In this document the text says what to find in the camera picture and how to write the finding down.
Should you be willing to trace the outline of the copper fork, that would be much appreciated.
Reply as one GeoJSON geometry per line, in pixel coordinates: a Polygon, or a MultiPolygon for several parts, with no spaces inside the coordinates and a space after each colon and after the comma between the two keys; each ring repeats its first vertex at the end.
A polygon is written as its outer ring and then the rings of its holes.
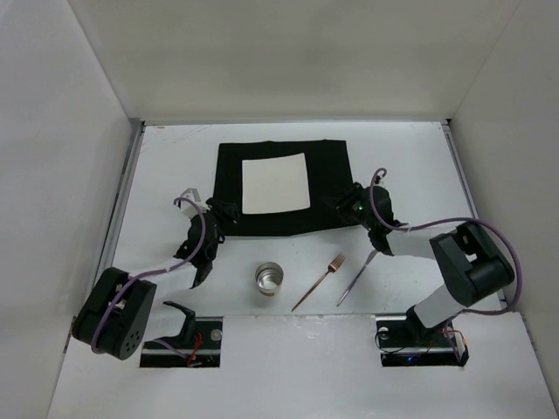
{"type": "Polygon", "coordinates": [[[322,274],[315,283],[307,290],[307,292],[300,298],[300,300],[293,306],[291,312],[293,313],[297,310],[309,297],[310,295],[321,285],[321,283],[331,274],[336,273],[342,266],[343,262],[346,260],[346,256],[342,253],[338,254],[329,264],[327,270],[322,274]]]}

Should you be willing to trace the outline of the silver metal cup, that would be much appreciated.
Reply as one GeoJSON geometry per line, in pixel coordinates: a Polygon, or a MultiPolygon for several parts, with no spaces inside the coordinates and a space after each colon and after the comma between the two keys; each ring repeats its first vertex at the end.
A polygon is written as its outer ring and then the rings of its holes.
{"type": "Polygon", "coordinates": [[[258,291],[264,296],[274,297],[281,289],[284,272],[279,264],[266,262],[256,269],[254,277],[258,291]]]}

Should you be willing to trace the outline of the black cloth placemat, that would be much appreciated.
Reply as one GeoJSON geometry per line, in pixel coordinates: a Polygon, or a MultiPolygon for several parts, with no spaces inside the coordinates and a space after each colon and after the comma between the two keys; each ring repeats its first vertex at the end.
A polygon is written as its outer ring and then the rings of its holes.
{"type": "Polygon", "coordinates": [[[213,197],[238,207],[227,237],[291,237],[346,227],[332,200],[353,183],[346,141],[221,143],[213,197]]]}

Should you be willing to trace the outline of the white square plate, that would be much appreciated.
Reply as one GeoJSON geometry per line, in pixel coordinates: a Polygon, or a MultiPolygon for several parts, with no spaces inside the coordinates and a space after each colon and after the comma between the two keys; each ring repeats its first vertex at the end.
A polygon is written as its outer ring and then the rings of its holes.
{"type": "Polygon", "coordinates": [[[242,161],[244,215],[267,215],[311,207],[307,161],[303,153],[242,161]]]}

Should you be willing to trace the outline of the silver knife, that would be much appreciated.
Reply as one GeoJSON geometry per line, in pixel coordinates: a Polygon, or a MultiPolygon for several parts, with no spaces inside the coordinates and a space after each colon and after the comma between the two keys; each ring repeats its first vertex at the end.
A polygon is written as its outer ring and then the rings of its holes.
{"type": "Polygon", "coordinates": [[[378,254],[377,250],[373,250],[366,258],[365,262],[362,265],[362,268],[360,269],[360,271],[355,275],[355,277],[350,281],[348,287],[345,289],[345,291],[343,292],[343,294],[341,295],[341,297],[339,298],[339,300],[336,303],[336,306],[339,307],[344,300],[347,298],[347,296],[349,295],[349,293],[352,291],[352,289],[355,287],[355,284],[357,283],[358,279],[363,275],[363,273],[365,272],[365,270],[367,269],[368,265],[372,262],[372,260],[376,257],[376,255],[378,254]]]}

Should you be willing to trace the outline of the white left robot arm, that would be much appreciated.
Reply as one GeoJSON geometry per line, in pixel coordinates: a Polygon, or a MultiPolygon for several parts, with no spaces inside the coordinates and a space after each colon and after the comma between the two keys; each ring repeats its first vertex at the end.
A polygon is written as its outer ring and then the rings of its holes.
{"type": "Polygon", "coordinates": [[[178,292],[178,273],[186,285],[199,287],[210,275],[218,246],[225,241],[224,226],[239,219],[238,206],[210,198],[204,205],[191,196],[179,196],[190,216],[186,240],[166,266],[131,274],[116,267],[104,270],[72,325],[71,336],[95,354],[126,360],[145,342],[154,342],[191,363],[203,338],[196,326],[196,312],[167,297],[178,292]]]}

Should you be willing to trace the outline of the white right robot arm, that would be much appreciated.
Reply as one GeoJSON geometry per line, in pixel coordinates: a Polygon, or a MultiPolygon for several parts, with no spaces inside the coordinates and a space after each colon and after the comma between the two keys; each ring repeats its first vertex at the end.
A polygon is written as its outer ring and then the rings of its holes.
{"type": "Polygon", "coordinates": [[[361,225],[374,254],[411,256],[436,262],[443,284],[410,307],[405,328],[421,340],[471,306],[514,281],[521,267],[512,245],[492,225],[471,217],[452,217],[410,226],[394,217],[387,189],[354,183],[322,201],[347,225],[361,225]]]}

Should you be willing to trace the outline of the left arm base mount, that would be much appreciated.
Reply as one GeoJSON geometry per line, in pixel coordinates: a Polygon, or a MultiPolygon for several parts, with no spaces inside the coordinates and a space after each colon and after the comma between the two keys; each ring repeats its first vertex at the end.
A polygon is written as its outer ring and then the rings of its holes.
{"type": "Polygon", "coordinates": [[[140,368],[218,368],[221,361],[223,319],[202,317],[188,343],[175,338],[164,338],[168,347],[150,341],[141,350],[140,368]]]}

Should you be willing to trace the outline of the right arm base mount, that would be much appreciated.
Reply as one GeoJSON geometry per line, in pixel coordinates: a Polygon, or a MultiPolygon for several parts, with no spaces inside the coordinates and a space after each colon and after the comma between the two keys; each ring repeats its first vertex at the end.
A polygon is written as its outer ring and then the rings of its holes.
{"type": "Polygon", "coordinates": [[[418,336],[404,316],[378,316],[375,343],[383,367],[464,367],[470,359],[464,334],[450,320],[418,336]]]}

